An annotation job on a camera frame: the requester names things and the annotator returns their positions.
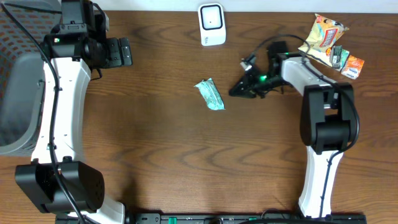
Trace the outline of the teal wipes pack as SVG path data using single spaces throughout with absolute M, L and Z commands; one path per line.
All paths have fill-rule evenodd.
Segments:
M 212 78 L 202 80 L 195 85 L 211 110 L 224 110 L 224 102 Z

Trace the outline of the yellow wet wipes pack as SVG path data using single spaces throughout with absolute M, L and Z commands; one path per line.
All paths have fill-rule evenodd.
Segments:
M 303 44 L 299 51 L 306 52 L 308 57 L 331 67 L 330 52 L 336 41 L 349 30 L 348 27 L 338 21 L 315 14 L 315 22 L 306 39 L 309 44 Z

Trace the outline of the dark green round-label packet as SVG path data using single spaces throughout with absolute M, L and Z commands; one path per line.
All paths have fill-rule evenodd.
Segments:
M 341 55 L 343 48 L 341 45 L 334 45 L 330 52 L 330 63 L 331 67 L 334 69 L 339 69 L 341 67 Z

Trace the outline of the orange tissue pack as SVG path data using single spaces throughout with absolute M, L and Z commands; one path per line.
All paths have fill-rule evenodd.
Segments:
M 350 79 L 355 80 L 359 77 L 363 65 L 364 60 L 350 55 L 346 59 L 346 63 L 340 73 Z

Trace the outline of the teal tissue pack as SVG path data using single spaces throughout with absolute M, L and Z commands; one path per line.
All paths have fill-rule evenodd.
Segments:
M 350 52 L 348 50 L 342 49 L 341 51 L 341 58 L 340 58 L 340 68 L 339 71 L 341 72 L 345 65 L 348 57 L 350 56 Z

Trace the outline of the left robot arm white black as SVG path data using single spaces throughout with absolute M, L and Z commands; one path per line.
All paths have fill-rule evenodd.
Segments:
M 83 159 L 83 110 L 93 70 L 132 65 L 127 38 L 109 38 L 109 19 L 92 1 L 62 1 L 62 19 L 42 42 L 45 90 L 39 138 L 17 185 L 41 213 L 77 223 L 132 223 L 106 195 L 104 177 Z

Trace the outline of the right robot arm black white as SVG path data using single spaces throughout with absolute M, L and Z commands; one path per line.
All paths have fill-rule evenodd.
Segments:
M 306 147 L 307 166 L 298 207 L 304 218 L 326 219 L 331 216 L 338 165 L 359 133 L 353 87 L 323 76 L 303 52 L 288 52 L 284 41 L 271 43 L 267 53 L 266 73 L 256 66 L 255 53 L 242 59 L 244 75 L 229 95 L 264 98 L 286 85 L 301 94 L 300 137 Z

